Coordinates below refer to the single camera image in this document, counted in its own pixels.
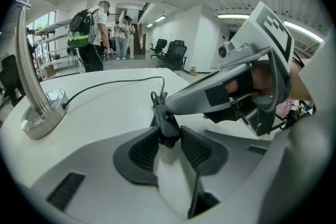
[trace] backpack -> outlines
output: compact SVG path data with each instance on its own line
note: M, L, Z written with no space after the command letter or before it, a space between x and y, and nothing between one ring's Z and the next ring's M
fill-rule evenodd
M92 34L92 28L95 24L93 15L98 11L98 8L93 12L84 9L72 18L67 36L70 48L83 48L88 44L90 37L92 37L92 41L95 39Z

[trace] white table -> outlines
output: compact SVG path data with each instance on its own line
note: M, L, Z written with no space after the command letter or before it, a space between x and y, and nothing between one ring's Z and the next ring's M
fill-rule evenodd
M81 73L41 83L44 91L64 89L68 98L97 83L113 80L165 78L165 91L172 95L189 83L169 69L123 69ZM160 92L161 79L114 83L90 89L77 96L65 117L47 136L31 140L20 121L28 107L24 97L0 129L0 149L13 177L31 187L35 180L78 148L98 140L146 128L153 118L150 92ZM214 124L202 114L176 117L179 125L206 129L233 136L257 139L241 122Z

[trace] round metal base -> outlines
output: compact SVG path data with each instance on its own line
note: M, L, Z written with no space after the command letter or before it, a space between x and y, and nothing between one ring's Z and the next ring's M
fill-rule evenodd
M41 115L31 106L22 116L21 128L30 139L37 140L50 133L61 121L67 112L62 104L68 101L65 91L62 89L52 90L46 93L50 102L50 108Z

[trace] tube light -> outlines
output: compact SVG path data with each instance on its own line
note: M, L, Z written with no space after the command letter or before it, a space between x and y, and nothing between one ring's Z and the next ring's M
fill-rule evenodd
M248 19L250 16L244 14L218 14L217 17L220 19Z
M155 21L156 21L156 22L159 22L159 21L163 20L165 17L166 17L166 16L161 16L160 18L156 19Z
M286 20L284 22L284 25L286 25L288 27L291 27L291 28L294 28L294 29L296 29L296 30L298 30L298 31L306 34L307 36L312 37L313 39L317 40L318 42L323 42L322 38L320 38L319 36L313 34L312 32L310 32L310 31L308 31L308 30L306 30L306 29L304 29L304 28L302 28L302 27L300 27L298 25L292 24L292 23L290 23L290 22L288 22Z

